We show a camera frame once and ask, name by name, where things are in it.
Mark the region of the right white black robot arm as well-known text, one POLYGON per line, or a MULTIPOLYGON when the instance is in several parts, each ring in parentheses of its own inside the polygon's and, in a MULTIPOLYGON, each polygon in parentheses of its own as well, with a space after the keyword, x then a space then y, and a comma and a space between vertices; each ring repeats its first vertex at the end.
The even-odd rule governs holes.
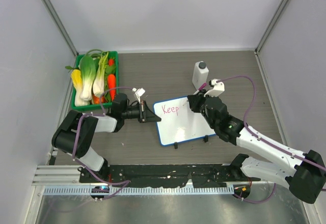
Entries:
POLYGON ((318 152, 296 150, 264 136, 243 120, 230 115, 219 97, 198 93, 187 98, 190 110, 200 113, 221 140, 267 160, 262 162, 239 154, 230 167, 234 180, 240 181, 246 176, 259 178, 289 189, 305 203, 316 202, 325 185, 325 164, 318 152))

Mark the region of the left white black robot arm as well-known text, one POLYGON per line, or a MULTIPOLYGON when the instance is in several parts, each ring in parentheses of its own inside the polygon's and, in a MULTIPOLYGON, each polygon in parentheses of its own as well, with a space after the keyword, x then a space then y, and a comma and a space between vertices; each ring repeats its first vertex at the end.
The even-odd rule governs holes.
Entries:
POLYGON ((136 119, 140 123, 160 122, 145 100, 129 104, 126 94, 117 94, 104 115, 83 114, 71 110, 54 133, 53 147, 70 155, 91 171, 91 177, 98 183, 108 180, 108 161, 91 147, 95 133, 118 132, 126 119, 136 119))

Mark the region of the blue framed whiteboard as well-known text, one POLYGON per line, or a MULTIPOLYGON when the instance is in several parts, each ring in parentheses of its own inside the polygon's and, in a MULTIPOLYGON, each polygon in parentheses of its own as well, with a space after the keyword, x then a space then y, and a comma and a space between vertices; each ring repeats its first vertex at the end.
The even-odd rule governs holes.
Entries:
POLYGON ((185 96, 156 102, 153 111, 161 118, 156 124, 162 146, 215 135, 204 117, 190 110, 185 96))

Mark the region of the white marker pink cap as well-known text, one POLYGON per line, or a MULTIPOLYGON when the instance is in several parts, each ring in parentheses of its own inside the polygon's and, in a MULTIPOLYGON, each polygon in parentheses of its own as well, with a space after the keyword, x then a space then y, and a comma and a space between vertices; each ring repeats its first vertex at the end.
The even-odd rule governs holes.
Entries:
MULTIPOLYGON (((207 85, 207 83, 203 83, 194 93, 193 95, 198 94, 203 88, 205 88, 207 85)), ((183 106, 185 106, 188 103, 188 99, 183 103, 183 106)))

